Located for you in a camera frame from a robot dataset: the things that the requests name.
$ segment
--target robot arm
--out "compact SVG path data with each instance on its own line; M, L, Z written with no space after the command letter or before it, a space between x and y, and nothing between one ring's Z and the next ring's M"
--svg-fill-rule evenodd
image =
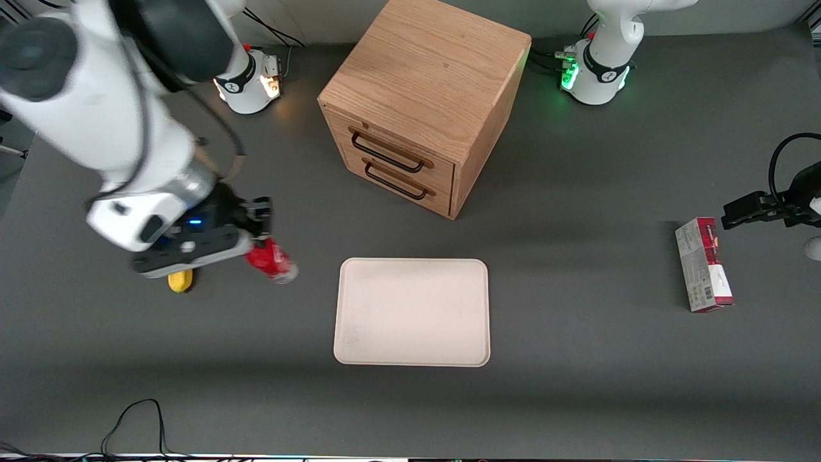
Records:
M267 235L269 201L246 203L219 183L202 161L203 148L159 98L178 90L181 79L217 79L240 82L224 98L243 109L237 112L260 110L273 99L270 75L263 74L270 57L247 53L228 23L228 14L243 6L80 0L0 39L0 99L66 157L100 174L102 193L86 221L136 252L142 274L242 255ZM162 62L144 58L147 53ZM195 212L207 216L191 219ZM214 249L197 247L210 233L232 237ZM171 257L156 261L161 254Z
M782 141L770 160L769 193L751 192L726 204L724 216L721 218L724 229L733 229L757 221L775 220L783 220L788 228L797 224L821 228L821 162L801 170L792 179L786 191L779 192L775 185L778 157L788 144L800 138L821 140L821 134L796 133ZM804 245L804 252L809 258L821 261L821 236L809 239Z
M644 38L646 12L689 7L698 0L588 0L599 15L595 37L565 47L576 61L562 80L562 89L585 104L605 104L624 86L628 63Z

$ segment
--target green indicator light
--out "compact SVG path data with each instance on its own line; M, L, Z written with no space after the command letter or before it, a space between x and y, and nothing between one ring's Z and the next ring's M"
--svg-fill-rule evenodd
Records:
M624 82L627 81L627 74L630 73L630 66L627 66L627 69L624 70L624 77L621 78L621 83L618 84L618 89L621 90L624 88Z
M572 66L567 68L567 70L564 72L564 75L562 76L562 86L565 90L573 88L573 84L576 82L576 76L578 74L579 65L574 62Z

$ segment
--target red and white box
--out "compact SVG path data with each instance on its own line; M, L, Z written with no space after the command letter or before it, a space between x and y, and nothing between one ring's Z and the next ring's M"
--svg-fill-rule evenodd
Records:
M706 313L733 304L730 284L718 259L716 219L699 217L676 230L678 254L690 311Z

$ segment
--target wooden drawer cabinet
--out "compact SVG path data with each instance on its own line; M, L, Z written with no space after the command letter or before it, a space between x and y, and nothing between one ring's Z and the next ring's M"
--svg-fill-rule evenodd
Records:
M530 37L390 0L319 95L345 166L455 219L510 116Z

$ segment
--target metal handle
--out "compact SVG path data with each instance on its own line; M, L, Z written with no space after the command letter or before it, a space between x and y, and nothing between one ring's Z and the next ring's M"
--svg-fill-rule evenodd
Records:
M368 154L372 155L373 157L375 157L377 159L382 159L385 162L388 162L390 165L393 165L394 167L396 167L398 169L402 169L402 170L405 170L406 172L410 172L410 173L418 173L422 169L422 167L424 166L424 162L421 161L421 160L419 161L419 165L416 165L415 167L411 167L411 166L403 164L402 162L397 162L396 160L391 159L390 157L387 157L384 154L379 154L375 150L370 149L368 146L363 146L363 145L357 143L356 140L358 140L359 137L360 137L359 132L354 132L354 136L351 137L351 144L353 144L356 149L367 152Z
M422 189L422 192L420 194L414 194L413 192L410 192L410 191L408 191L408 190L406 190L402 187L399 187L399 186L393 184L392 182L389 182L388 180L386 180L384 178L380 178L380 177L374 175L373 173L370 172L370 168L373 167L373 166L374 165L371 164L370 162L368 162L365 165L365 174L368 175L368 178L372 178L373 180L376 180L377 182L380 182L383 185L385 185L387 187L390 187L393 191L396 191L396 192L399 192L400 194L404 194L405 196L408 196L409 198L413 199L414 201L421 201L422 199L424 199L425 196L428 195L428 190L427 189Z

